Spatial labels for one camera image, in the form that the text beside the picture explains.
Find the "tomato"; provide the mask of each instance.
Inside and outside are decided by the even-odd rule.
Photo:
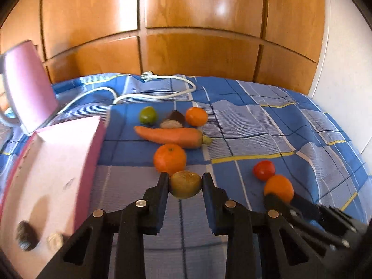
[[[253,168],[254,176],[263,182],[275,175],[275,165],[269,160],[257,163]]]

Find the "orange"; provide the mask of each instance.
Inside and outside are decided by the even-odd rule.
[[[274,193],[286,203],[289,203],[295,195],[292,183],[283,175],[274,175],[266,182],[263,194],[267,195],[270,193]]]
[[[167,172],[172,176],[186,167],[186,153],[179,145],[163,145],[154,154],[154,166],[159,172]]]
[[[185,118],[190,125],[200,127],[208,121],[208,114],[201,108],[191,107],[186,111]]]

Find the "white cable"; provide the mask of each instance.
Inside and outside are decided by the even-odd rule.
[[[181,81],[184,81],[184,82],[190,84],[192,86],[192,89],[188,89],[188,90],[184,90],[184,91],[181,91],[181,92],[169,94],[169,95],[166,95],[166,96],[151,96],[151,95],[148,95],[148,94],[140,94],[140,93],[138,93],[138,94],[136,94],[136,93],[124,94],[124,95],[119,96],[118,98],[116,98],[112,104],[116,105],[119,101],[121,101],[123,99],[128,99],[130,97],[142,97],[142,98],[145,98],[145,99],[165,100],[165,99],[170,99],[172,97],[181,96],[181,95],[186,94],[186,93],[191,93],[191,92],[194,92],[196,90],[196,86],[193,82],[189,81],[186,78],[181,78],[179,76],[173,76],[173,75],[158,76],[156,74],[152,74],[152,72],[149,71],[149,72],[145,72],[145,74],[142,74],[141,78],[145,82],[151,81],[152,79],[156,79],[156,78],[161,78],[161,79],[173,78],[173,79],[181,80]]]
[[[118,95],[116,94],[116,92],[109,88],[109,87],[99,87],[99,88],[95,88],[95,89],[92,89],[92,90],[89,90],[87,92],[84,92],[83,94],[75,97],[75,99],[73,99],[72,101],[70,101],[66,106],[64,106],[57,114],[61,114],[62,112],[65,112],[73,103],[75,103],[77,100],[81,99],[82,97],[86,96],[87,94],[89,93],[92,93],[92,92],[95,92],[95,91],[98,91],[98,90],[108,90],[112,93],[114,99],[116,99],[118,97]]]
[[[156,78],[161,78],[161,79],[173,78],[173,79],[176,79],[176,80],[181,80],[181,81],[184,81],[184,82],[190,84],[192,86],[192,88],[191,89],[184,90],[184,91],[181,91],[181,92],[169,94],[169,95],[166,95],[166,96],[151,96],[151,95],[148,95],[148,94],[130,93],[130,94],[124,94],[124,95],[118,97],[118,95],[116,94],[116,92],[113,89],[108,88],[108,87],[100,87],[100,88],[89,90],[89,91],[84,92],[83,94],[75,97],[75,99],[73,99],[72,101],[70,101],[57,114],[61,114],[62,112],[65,112],[77,100],[81,99],[82,97],[86,96],[87,94],[90,94],[90,93],[95,92],[95,91],[98,91],[98,90],[108,90],[108,91],[110,91],[112,93],[113,97],[114,97],[114,101],[112,103],[113,105],[116,105],[119,101],[121,101],[123,99],[128,99],[130,97],[142,97],[142,98],[145,98],[145,99],[164,100],[164,99],[170,99],[170,98],[176,97],[176,96],[181,96],[181,95],[186,94],[186,93],[191,93],[191,92],[194,92],[196,90],[196,86],[195,86],[195,84],[193,82],[189,81],[186,78],[182,78],[182,77],[179,77],[179,76],[173,76],[173,75],[158,76],[156,74],[153,74],[151,71],[144,72],[141,75],[141,79],[144,80],[145,82],[152,81],[153,79],[156,79]]]

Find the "wood panel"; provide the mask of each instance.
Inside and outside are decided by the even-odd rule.
[[[199,34],[147,36],[148,67],[158,75],[219,76],[251,81],[259,43]]]
[[[266,44],[256,81],[308,94],[316,69],[317,63],[285,48]]]
[[[137,0],[43,0],[47,58],[110,34],[137,29]]]
[[[107,72],[141,74],[137,37],[103,39],[71,49],[46,63],[52,83]]]
[[[324,0],[269,0],[265,39],[319,60]]]
[[[146,0],[147,27],[207,27],[259,37],[263,0]]]
[[[1,27],[1,53],[13,46],[32,40],[44,61],[40,32],[40,0],[19,0]]]
[[[3,75],[0,74],[0,109],[2,111],[7,110],[10,107],[8,98],[6,97],[4,84],[3,84]]]

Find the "green lime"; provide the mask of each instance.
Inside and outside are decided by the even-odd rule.
[[[156,123],[158,115],[156,114],[156,111],[153,107],[148,106],[141,110],[138,118],[141,124],[152,126]]]

